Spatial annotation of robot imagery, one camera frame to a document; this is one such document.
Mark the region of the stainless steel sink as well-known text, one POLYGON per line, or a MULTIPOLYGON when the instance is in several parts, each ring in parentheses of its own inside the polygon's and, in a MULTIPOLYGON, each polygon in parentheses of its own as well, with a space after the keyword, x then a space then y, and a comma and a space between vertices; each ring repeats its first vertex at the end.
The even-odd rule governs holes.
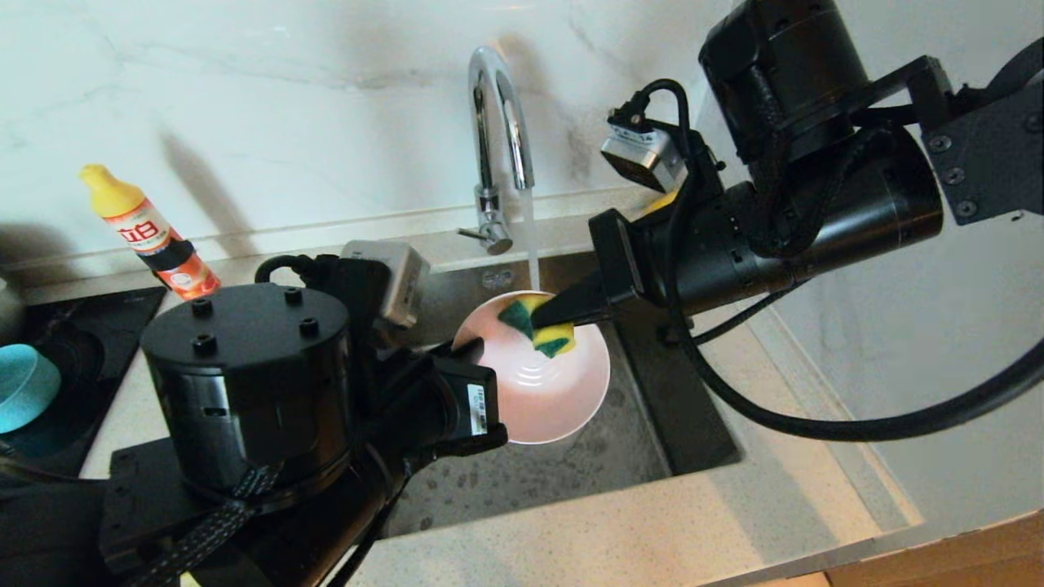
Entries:
POLYGON ((708 391, 688 380, 679 349, 657 334, 652 311, 599 327, 611 374, 603 405, 582 430, 553 443, 508 444, 429 466, 394 509, 384 538, 470 523, 730 465, 741 450, 708 391))

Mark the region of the black round pan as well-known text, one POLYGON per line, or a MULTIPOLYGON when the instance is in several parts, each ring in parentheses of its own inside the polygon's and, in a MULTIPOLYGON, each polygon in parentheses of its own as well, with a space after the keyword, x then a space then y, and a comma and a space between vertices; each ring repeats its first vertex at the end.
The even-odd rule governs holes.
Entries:
POLYGON ((19 457, 86 455, 89 437, 100 423, 104 392, 100 374, 104 348, 94 335, 78 329, 60 332, 38 346, 62 376, 48 408, 29 424, 0 435, 0 448, 19 457))

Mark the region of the black glass cooktop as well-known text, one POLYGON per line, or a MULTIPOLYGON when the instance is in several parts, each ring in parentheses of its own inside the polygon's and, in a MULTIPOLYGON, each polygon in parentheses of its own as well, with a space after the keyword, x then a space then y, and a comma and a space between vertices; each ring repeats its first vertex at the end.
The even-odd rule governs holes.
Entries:
POLYGON ((54 338, 60 332, 78 329, 89 332, 101 343, 104 348, 104 365, 100 374, 100 388, 104 392, 102 417, 91 431, 84 457, 78 457, 76 453, 58 457, 19 457, 2 448, 0 456, 15 457, 19 463, 49 473, 78 475, 138 352, 141 334, 159 311, 166 295, 164 287, 156 286, 29 306, 16 342, 27 343, 38 350, 38 346, 54 338))

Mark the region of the metal kettle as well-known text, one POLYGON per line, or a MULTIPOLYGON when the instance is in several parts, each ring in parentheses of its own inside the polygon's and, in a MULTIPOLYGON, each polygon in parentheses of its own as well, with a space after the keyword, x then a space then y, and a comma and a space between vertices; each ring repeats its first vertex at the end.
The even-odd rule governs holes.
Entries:
POLYGON ((23 328, 25 308, 19 287, 0 276, 0 348, 18 341, 23 328))

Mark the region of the pink plastic bowl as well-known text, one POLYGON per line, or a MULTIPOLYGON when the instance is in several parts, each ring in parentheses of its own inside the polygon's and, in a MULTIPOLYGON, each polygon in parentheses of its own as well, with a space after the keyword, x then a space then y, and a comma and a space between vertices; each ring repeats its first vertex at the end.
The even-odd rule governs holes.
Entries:
POLYGON ((497 378, 500 421, 506 424, 512 444, 541 445, 557 442, 582 430, 604 399, 612 374, 604 335, 596 324, 574 326, 577 345, 568 353, 547 358, 532 343, 501 324, 498 313, 522 294, 501 294, 481 303, 466 316, 454 342, 484 339, 480 365, 497 378))

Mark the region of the yellow green sponge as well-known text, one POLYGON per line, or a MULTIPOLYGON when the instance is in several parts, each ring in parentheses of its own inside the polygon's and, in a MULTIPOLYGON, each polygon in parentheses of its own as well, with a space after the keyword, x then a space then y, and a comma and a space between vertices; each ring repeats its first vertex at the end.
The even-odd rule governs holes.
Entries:
POLYGON ((544 294, 522 294, 500 310, 498 320, 530 341, 538 353, 547 358, 555 358, 570 352, 577 345, 577 339, 572 323, 533 327, 533 312, 550 300, 551 297, 544 294))

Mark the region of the blue plastic bowl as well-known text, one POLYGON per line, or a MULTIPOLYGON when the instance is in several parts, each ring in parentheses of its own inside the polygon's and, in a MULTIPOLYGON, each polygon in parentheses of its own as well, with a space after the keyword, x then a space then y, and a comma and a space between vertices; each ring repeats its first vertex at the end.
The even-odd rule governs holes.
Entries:
POLYGON ((62 386, 55 363, 26 343, 0 346, 0 435, 40 417, 62 386))

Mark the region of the chrome gooseneck faucet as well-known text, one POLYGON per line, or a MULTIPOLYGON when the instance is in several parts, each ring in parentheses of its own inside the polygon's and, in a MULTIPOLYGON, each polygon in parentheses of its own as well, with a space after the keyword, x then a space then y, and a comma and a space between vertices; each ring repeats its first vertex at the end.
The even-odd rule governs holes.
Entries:
POLYGON ((493 111, 499 112, 501 126, 506 134, 511 177, 515 189, 533 189, 532 144, 518 90, 511 76, 511 67, 500 52, 491 46, 476 48, 467 67, 467 97, 469 97, 473 144, 478 170, 474 188, 477 228, 458 229, 458 234, 480 242, 491 256, 503 255, 514 244, 511 224, 501 204, 501 191, 493 178, 491 133, 493 111))

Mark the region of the running tap water stream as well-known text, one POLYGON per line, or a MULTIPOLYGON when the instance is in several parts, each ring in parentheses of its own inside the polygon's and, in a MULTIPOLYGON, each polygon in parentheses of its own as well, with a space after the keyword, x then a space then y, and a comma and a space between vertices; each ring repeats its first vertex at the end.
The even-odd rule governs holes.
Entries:
POLYGON ((519 192, 520 205, 523 215, 523 229, 526 239, 527 268, 529 269, 530 289, 541 290, 540 267, 538 263, 538 238, 536 214, 533 214, 533 190, 522 189, 519 192))

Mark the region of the orange dish soap bottle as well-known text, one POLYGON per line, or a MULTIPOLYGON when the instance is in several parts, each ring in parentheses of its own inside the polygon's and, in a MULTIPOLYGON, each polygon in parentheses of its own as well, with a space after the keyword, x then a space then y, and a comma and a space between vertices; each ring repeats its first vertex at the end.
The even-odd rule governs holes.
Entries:
POLYGON ((91 208, 168 289, 183 300, 209 296, 221 287, 215 271, 180 236, 144 191, 117 179, 104 165, 86 165, 79 174, 91 208))

